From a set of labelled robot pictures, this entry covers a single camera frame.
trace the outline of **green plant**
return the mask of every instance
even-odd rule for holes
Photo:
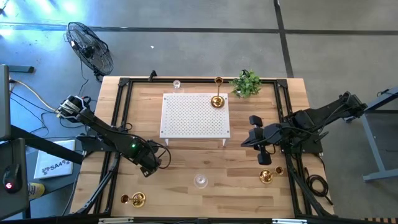
[[[252,70],[242,70],[239,74],[239,78],[235,78],[229,81],[234,87],[232,93],[237,97],[247,98],[251,95],[256,95],[261,90],[260,88],[260,77],[258,77]]]

